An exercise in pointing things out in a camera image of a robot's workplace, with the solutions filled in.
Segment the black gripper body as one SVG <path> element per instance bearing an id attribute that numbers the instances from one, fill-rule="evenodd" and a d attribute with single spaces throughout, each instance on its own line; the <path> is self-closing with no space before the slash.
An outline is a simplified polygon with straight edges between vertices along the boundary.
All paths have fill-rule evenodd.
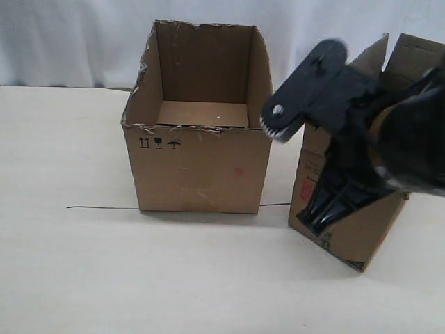
<path id="1" fill-rule="evenodd" d="M 435 192 L 435 71 L 408 87 L 365 94 L 347 110 L 346 126 L 332 139 L 361 144 L 379 195 L 399 190 Z"/>

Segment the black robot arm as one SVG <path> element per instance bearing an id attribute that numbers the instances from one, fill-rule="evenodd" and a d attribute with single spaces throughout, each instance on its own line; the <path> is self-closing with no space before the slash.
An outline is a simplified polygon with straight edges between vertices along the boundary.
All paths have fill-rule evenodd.
<path id="1" fill-rule="evenodd" d="M 330 137 L 297 215 L 316 236 L 397 190 L 444 195 L 444 45 L 402 34 L 376 75 L 347 57 L 344 41 L 320 41 L 260 116 L 282 143 L 305 124 Z"/>

